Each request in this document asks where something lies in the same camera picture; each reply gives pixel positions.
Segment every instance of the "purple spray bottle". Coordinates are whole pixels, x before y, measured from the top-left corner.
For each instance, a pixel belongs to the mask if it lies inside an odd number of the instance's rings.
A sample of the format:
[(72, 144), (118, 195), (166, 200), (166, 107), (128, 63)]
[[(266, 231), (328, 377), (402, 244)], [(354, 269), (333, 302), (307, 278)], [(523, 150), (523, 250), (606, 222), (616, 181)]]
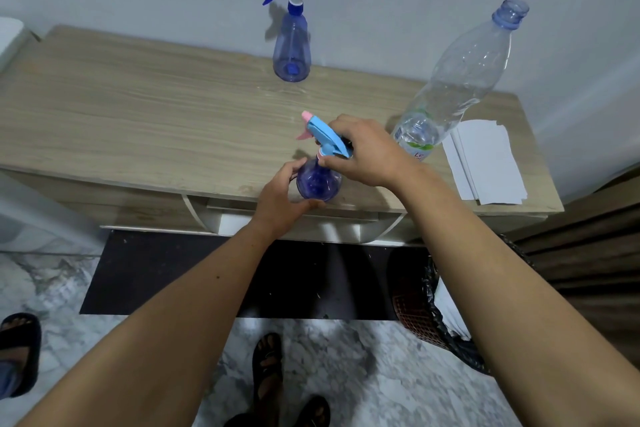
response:
[(328, 167), (322, 167), (318, 163), (318, 157), (322, 155), (340, 155), (349, 158), (353, 155), (351, 143), (340, 139), (340, 136), (331, 127), (325, 124), (311, 112), (302, 112), (302, 118), (306, 123), (305, 130), (298, 140), (316, 139), (320, 144), (318, 154), (310, 158), (298, 171), (296, 184), (298, 191), (305, 199), (322, 199), (328, 201), (340, 191), (342, 174), (332, 171)]

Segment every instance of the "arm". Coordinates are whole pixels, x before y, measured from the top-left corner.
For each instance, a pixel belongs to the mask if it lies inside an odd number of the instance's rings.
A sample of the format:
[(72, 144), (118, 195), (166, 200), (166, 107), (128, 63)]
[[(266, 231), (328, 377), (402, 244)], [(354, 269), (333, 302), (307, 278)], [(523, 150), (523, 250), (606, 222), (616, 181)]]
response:
[(19, 423), (190, 426), (267, 247), (322, 201), (289, 203), (288, 162), (250, 223), (107, 334)]
[(380, 124), (331, 123), (354, 146), (338, 172), (389, 188), (417, 224), (474, 341), (524, 425), (636, 425), (640, 372)]

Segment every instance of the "spray bottle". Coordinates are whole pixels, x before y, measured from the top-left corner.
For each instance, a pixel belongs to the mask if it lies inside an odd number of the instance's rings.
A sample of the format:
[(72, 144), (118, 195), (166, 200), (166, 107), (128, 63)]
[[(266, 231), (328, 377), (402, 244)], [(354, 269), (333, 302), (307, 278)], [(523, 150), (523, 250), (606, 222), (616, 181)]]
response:
[(331, 127), (310, 112), (302, 112), (302, 119), (306, 123), (307, 130), (298, 137), (298, 140), (315, 138), (320, 144), (320, 149), (315, 158), (309, 159), (300, 168), (296, 185), (305, 199), (328, 201), (340, 191), (342, 174), (328, 167), (322, 167), (318, 163), (318, 157), (340, 155), (349, 158), (353, 155), (353, 147), (348, 140), (340, 139)]
[[(264, 0), (267, 5), (273, 0)], [(311, 50), (302, 0), (289, 0), (273, 51), (273, 70), (284, 81), (300, 82), (311, 70)]]

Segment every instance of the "sandal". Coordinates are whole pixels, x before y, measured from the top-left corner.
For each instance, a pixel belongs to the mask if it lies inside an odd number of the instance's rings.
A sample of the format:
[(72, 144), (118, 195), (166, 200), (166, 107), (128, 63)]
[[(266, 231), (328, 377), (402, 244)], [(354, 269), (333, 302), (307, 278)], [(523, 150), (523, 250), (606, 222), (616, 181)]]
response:
[[(269, 338), (271, 338), (273, 346), (269, 345)], [(260, 401), (260, 398), (258, 397), (258, 390), (265, 379), (272, 375), (278, 375), (280, 381), (282, 381), (282, 341), (280, 340), (280, 336), (276, 333), (269, 333), (262, 339), (264, 339), (266, 346), (260, 350), (259, 342), (253, 351), (252, 359), (254, 405), (257, 405)], [(262, 366), (261, 363), (268, 358), (276, 358), (276, 362), (272, 365)]]
[(33, 314), (19, 312), (4, 318), (2, 325), (12, 323), (16, 319), (24, 319), (24, 324), (0, 331), (0, 350), (10, 348), (28, 348), (27, 361), (22, 369), (22, 380), (11, 397), (20, 397), (30, 391), (38, 379), (38, 362), (40, 360), (40, 343), (42, 330), (40, 322)]
[(300, 412), (294, 427), (329, 427), (331, 408), (324, 397), (313, 397)]

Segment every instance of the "black mat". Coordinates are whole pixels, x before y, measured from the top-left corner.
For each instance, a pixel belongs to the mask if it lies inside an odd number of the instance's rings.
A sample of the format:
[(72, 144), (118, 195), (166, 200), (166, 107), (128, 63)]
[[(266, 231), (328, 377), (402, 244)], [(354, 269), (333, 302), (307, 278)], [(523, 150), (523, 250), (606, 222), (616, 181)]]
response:
[[(131, 314), (227, 238), (113, 231), (80, 314)], [(387, 288), (394, 257), (424, 248), (276, 241), (253, 277), (239, 317), (396, 319)]]

